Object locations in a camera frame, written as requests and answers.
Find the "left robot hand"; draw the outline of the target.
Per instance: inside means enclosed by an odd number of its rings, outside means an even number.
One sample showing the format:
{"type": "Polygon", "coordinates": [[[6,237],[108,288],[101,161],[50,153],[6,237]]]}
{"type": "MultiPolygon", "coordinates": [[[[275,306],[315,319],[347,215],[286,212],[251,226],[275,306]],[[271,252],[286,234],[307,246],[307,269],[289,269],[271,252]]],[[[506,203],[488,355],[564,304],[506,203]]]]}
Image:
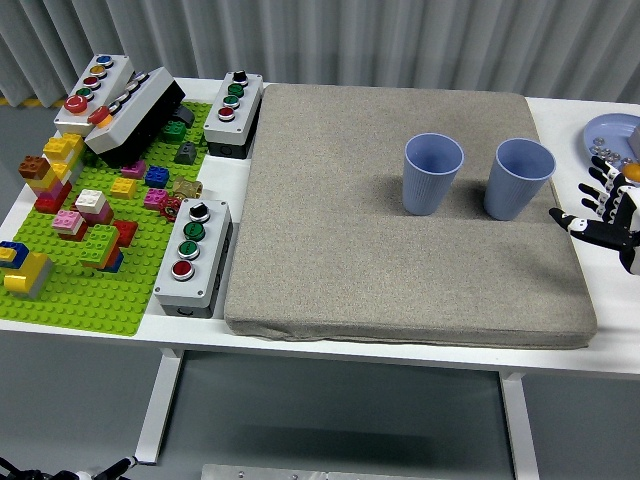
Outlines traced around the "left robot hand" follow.
{"type": "Polygon", "coordinates": [[[125,479],[125,474],[138,464],[135,456],[124,457],[111,466],[97,473],[88,471],[72,472],[61,470],[50,477],[51,480],[117,480],[125,479]]]}

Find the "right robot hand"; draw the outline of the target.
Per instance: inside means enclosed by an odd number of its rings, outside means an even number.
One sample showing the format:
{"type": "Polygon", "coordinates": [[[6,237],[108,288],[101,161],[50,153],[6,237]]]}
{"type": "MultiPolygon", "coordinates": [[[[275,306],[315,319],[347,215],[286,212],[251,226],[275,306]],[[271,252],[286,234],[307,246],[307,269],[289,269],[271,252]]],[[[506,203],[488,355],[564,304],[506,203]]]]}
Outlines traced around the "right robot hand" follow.
{"type": "Polygon", "coordinates": [[[638,275],[639,187],[602,158],[592,156],[591,162],[588,172],[603,189],[597,190],[585,183],[580,183],[578,188],[586,195],[582,205],[595,212],[598,218],[580,218],[557,207],[551,208],[549,215],[572,237],[617,251],[624,269],[638,275]]]}

